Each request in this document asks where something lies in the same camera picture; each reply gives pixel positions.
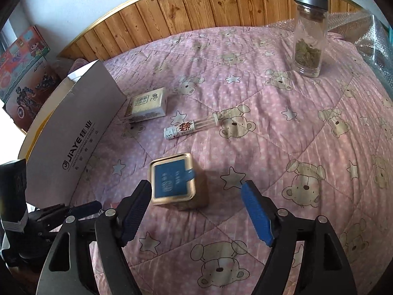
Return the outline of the colourful toy box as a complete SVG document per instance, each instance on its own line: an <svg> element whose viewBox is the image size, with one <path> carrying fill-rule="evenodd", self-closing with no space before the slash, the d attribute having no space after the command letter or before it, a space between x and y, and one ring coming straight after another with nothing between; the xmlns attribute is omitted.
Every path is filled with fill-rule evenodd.
<svg viewBox="0 0 393 295"><path fill-rule="evenodd" d="M31 26L1 55L3 110L25 132L61 82L45 59L49 51L37 28Z"/></svg>

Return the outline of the clear glass tube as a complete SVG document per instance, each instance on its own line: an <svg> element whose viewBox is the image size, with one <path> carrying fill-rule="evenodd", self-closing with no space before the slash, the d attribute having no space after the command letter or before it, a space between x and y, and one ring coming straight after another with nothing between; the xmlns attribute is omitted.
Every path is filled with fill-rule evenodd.
<svg viewBox="0 0 393 295"><path fill-rule="evenodd" d="M187 136L189 134L204 131L213 127L219 126L219 116L217 113L213 113L206 118L199 120L189 120L178 125L167 127L163 130L163 136L167 140L179 138L181 136Z"/></svg>

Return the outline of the pink bear quilt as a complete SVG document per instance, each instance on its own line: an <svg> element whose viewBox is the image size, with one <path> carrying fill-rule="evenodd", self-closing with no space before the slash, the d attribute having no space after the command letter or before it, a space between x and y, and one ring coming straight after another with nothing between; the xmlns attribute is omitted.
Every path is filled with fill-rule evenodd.
<svg viewBox="0 0 393 295"><path fill-rule="evenodd" d="M149 206L124 253L145 294L250 294L269 248L240 196L252 180L293 215L325 215L359 294L392 259L392 99L356 47L331 34L320 75L290 67L293 35L212 28L132 49L105 63L128 98L165 87L164 117L131 125L119 111L71 199L104 207L132 193L155 159L190 153L209 204ZM163 130L217 113L219 126L167 140Z"/></svg>

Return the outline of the white cardboard box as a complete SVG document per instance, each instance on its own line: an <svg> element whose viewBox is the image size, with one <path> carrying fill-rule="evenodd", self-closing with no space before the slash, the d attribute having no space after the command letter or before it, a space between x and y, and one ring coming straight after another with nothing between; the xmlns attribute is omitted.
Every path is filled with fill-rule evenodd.
<svg viewBox="0 0 393 295"><path fill-rule="evenodd" d="M99 61L67 75L44 102L19 151L26 160L26 201L68 205L98 141L126 101Z"/></svg>

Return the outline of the bubble wrap sheet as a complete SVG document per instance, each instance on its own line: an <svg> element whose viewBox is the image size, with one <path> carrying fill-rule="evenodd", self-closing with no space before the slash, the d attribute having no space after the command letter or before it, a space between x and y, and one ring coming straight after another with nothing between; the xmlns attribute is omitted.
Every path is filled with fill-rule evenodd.
<svg viewBox="0 0 393 295"><path fill-rule="evenodd" d="M367 10L331 13L328 30L354 44L364 61L392 96L392 44L383 24Z"/></svg>

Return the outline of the gold tin box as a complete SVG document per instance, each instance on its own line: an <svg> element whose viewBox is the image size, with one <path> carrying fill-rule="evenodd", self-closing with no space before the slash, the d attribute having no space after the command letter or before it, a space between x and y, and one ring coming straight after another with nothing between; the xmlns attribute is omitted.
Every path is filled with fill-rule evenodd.
<svg viewBox="0 0 393 295"><path fill-rule="evenodd" d="M205 171L190 153L153 160L148 180L152 187L151 202L155 206L190 210L209 203Z"/></svg>

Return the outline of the glass jar with tea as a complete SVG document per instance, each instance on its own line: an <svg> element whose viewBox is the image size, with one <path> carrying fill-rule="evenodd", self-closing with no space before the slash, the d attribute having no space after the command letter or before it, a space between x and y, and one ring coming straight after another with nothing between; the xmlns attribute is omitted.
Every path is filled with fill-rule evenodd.
<svg viewBox="0 0 393 295"><path fill-rule="evenodd" d="M293 69L318 77L328 31L329 0L294 0L296 4Z"/></svg>

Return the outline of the cream tea carton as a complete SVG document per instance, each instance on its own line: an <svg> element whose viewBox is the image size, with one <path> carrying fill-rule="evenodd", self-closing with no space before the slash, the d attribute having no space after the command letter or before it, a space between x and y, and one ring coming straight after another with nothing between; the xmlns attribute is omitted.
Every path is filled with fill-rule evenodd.
<svg viewBox="0 0 393 295"><path fill-rule="evenodd" d="M165 87L134 96L127 105L125 118L138 123L164 117L167 112L168 92Z"/></svg>

